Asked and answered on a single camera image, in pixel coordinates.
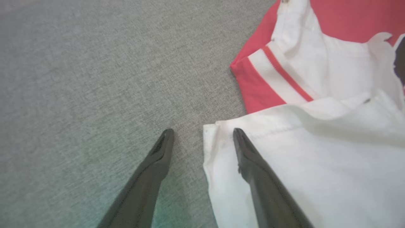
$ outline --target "white stripe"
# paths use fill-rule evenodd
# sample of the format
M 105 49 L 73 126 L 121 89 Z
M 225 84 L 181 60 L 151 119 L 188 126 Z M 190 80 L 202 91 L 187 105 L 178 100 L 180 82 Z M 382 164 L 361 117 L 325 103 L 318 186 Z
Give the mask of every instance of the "white stripe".
M 259 75 L 287 104 L 307 103 L 284 77 L 276 71 L 262 49 L 251 54 L 249 60 Z

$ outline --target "white fabric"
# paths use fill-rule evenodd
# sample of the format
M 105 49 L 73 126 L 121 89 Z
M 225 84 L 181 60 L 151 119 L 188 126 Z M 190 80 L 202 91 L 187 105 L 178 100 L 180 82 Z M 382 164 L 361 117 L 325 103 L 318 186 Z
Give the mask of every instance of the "white fabric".
M 218 227 L 258 227 L 249 185 L 238 173 L 236 127 L 315 227 L 404 227 L 405 117 L 383 92 L 355 111 L 347 106 L 363 100 L 329 97 L 205 125 L 203 166 Z
M 280 3 L 272 41 L 267 46 L 282 68 L 313 99 L 330 96 L 343 100 L 380 88 L 404 110 L 403 88 L 393 71 L 395 53 L 385 42 L 390 36 L 379 33 L 367 43 L 327 36 L 322 33 L 309 0 L 288 0 Z M 306 102 L 282 80 L 262 49 L 249 59 L 286 103 Z

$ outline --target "white cloth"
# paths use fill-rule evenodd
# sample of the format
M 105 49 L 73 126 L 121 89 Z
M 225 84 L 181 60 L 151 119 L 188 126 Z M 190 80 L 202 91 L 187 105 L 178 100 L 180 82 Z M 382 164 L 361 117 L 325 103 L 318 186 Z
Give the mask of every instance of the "white cloth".
M 236 127 L 316 228 L 405 227 L 405 117 L 383 92 L 350 111 L 347 103 L 362 100 L 325 98 L 204 125 L 203 166 L 218 227 L 258 227 L 238 173 Z

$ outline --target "gray fabric surface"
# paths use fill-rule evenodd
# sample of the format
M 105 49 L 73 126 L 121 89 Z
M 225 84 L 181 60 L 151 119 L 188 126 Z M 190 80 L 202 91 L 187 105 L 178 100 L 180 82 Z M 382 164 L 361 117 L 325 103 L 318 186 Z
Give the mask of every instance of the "gray fabric surface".
M 229 64 L 263 0 L 38 0 L 0 16 L 0 226 L 95 227 L 165 128 L 154 227 L 216 227 L 202 125 L 245 114 Z

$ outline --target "red and white shirt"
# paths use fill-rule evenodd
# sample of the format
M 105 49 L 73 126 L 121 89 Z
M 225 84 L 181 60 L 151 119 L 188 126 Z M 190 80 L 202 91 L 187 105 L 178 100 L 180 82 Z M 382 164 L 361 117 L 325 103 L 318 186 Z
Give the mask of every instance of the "red and white shirt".
M 375 87 L 403 109 L 398 79 L 379 75 L 372 61 L 395 58 L 387 46 L 403 38 L 403 9 L 402 0 L 277 1 L 230 66 L 247 112 Z

